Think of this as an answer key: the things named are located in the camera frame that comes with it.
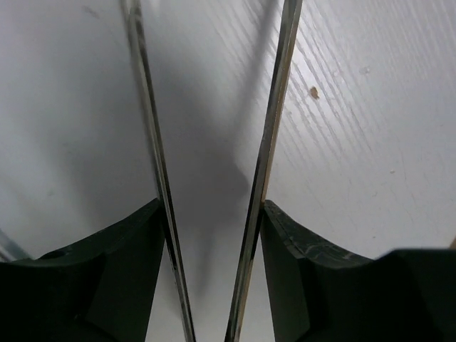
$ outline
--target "wood grain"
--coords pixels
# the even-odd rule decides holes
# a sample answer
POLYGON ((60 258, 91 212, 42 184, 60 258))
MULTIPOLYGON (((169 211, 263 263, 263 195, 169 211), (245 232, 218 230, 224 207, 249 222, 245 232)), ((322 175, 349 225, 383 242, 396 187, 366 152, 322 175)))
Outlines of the wood grain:
MULTIPOLYGON (((155 193, 117 2, 27 4, 0 4, 0 228, 38 256, 155 193)), ((196 332, 222 340, 281 2, 143 8, 196 332)), ((456 233, 454 18, 451 0, 305 0, 269 198, 367 257, 447 247, 456 233)), ((260 258, 245 341, 274 339, 260 258)), ((149 339, 183 341, 166 263, 149 339)))

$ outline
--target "white wooden surface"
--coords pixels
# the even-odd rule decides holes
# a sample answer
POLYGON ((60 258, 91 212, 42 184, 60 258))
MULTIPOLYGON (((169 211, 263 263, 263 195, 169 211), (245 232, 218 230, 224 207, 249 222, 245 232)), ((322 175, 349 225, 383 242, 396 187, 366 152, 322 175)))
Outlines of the white wooden surface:
MULTIPOLYGON (((196 332, 221 341, 280 5, 143 5, 196 332)), ((3 1, 0 28, 0 229, 37 257, 145 204, 153 179, 116 1, 3 1)), ((368 257, 449 245, 455 32, 452 0, 305 0, 269 198, 368 257)), ((149 341, 183 341, 168 266, 149 341)), ((243 341, 274 340, 262 267, 243 341)))

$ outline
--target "brown speck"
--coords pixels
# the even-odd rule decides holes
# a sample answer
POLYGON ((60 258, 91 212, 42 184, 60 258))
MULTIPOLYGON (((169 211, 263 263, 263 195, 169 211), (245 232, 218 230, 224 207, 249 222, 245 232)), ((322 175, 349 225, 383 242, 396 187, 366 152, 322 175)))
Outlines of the brown speck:
POLYGON ((318 100, 320 98, 320 96, 318 96, 318 90, 315 87, 312 87, 309 93, 315 100, 318 100))
POLYGON ((97 13, 97 11, 95 11, 94 9, 92 9, 89 6, 83 6, 83 12, 87 13, 89 16, 92 16, 95 19, 100 18, 100 15, 97 13))

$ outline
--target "black plastic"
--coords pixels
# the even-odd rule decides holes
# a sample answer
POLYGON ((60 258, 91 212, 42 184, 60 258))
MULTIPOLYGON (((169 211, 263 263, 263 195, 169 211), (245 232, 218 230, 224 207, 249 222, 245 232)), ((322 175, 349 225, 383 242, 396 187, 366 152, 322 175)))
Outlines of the black plastic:
POLYGON ((375 261, 267 201, 261 231, 276 342, 456 341, 456 251, 375 261))
POLYGON ((38 260, 0 263, 0 341, 143 342, 162 216, 155 200, 38 260))

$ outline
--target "wooden floor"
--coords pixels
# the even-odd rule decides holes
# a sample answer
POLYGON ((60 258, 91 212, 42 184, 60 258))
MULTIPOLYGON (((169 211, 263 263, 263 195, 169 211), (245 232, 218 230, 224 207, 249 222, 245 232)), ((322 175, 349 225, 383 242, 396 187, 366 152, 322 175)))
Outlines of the wooden floor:
MULTIPOLYGON (((27 4, 0 4, 0 229, 37 257, 155 191, 117 2, 27 4)), ((224 337, 281 4, 143 1, 203 342, 224 337)), ((304 0, 268 198, 367 257, 448 247, 455 18, 452 0, 304 0)), ((183 340, 164 257, 148 341, 183 340)), ((274 340, 260 251, 242 340, 274 340)))

